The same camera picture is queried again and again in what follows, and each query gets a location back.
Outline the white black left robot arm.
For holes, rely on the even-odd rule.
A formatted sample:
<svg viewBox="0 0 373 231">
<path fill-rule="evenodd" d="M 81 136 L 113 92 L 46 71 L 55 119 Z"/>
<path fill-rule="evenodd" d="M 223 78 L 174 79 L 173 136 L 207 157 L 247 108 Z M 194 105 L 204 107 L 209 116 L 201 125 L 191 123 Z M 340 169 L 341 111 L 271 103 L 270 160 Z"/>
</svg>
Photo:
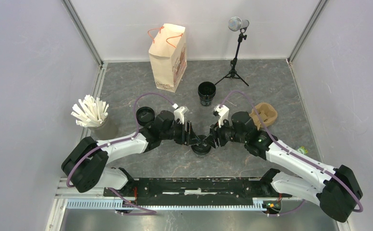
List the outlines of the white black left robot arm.
<svg viewBox="0 0 373 231">
<path fill-rule="evenodd" d="M 120 195 L 128 196 L 134 184 L 123 170 L 109 169 L 110 162 L 131 154 L 149 152 L 163 140 L 173 140 L 185 146 L 197 147 L 203 138 L 195 134 L 190 121 L 185 120 L 187 107 L 179 107 L 174 112 L 163 110 L 158 115 L 149 107 L 136 112 L 136 119 L 142 128 L 130 135 L 111 139 L 94 140 L 83 138 L 61 165 L 68 176 L 68 187 L 75 187 L 84 193 L 93 187 L 114 188 Z"/>
</svg>

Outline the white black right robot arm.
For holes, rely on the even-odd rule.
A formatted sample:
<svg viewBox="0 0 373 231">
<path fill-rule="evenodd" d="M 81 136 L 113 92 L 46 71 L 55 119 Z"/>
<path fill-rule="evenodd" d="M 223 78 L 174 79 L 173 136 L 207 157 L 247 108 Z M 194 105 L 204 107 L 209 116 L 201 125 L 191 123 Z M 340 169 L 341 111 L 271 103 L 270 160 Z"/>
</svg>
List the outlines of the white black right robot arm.
<svg viewBox="0 0 373 231">
<path fill-rule="evenodd" d="M 257 129 L 248 112 L 236 112 L 228 120 L 228 108 L 217 106 L 213 114 L 218 121 L 211 125 L 207 144 L 218 148 L 228 142 L 241 143 L 251 155 L 295 174 L 290 176 L 278 169 L 268 170 L 260 183 L 264 195 L 281 193 L 301 198 L 316 204 L 330 218 L 342 223 L 352 212 L 363 211 L 360 203 L 363 193 L 349 167 L 333 167 L 301 154 L 271 133 Z"/>
</svg>

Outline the black cup lid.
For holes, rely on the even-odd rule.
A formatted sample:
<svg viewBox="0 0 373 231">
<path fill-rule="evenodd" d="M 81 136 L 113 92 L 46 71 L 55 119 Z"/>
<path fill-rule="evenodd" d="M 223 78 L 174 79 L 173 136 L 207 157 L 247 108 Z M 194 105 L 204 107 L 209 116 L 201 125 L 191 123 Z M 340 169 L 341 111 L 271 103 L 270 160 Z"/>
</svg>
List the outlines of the black cup lid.
<svg viewBox="0 0 373 231">
<path fill-rule="evenodd" d="M 207 145 L 203 142 L 203 140 L 206 138 L 205 135 L 198 135 L 198 138 L 202 141 L 200 144 L 192 145 L 191 149 L 192 150 L 199 150 L 199 151 L 210 151 L 211 146 Z"/>
</svg>

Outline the single black coffee cup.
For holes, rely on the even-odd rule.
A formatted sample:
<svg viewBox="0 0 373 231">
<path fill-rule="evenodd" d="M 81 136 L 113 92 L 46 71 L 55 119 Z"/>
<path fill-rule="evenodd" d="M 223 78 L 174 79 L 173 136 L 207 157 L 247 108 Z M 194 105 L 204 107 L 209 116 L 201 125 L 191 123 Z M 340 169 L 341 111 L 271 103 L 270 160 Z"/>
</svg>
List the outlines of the single black coffee cup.
<svg viewBox="0 0 373 231">
<path fill-rule="evenodd" d="M 199 150 L 193 150 L 195 155 L 199 158 L 205 157 L 210 151 L 199 151 Z"/>
</svg>

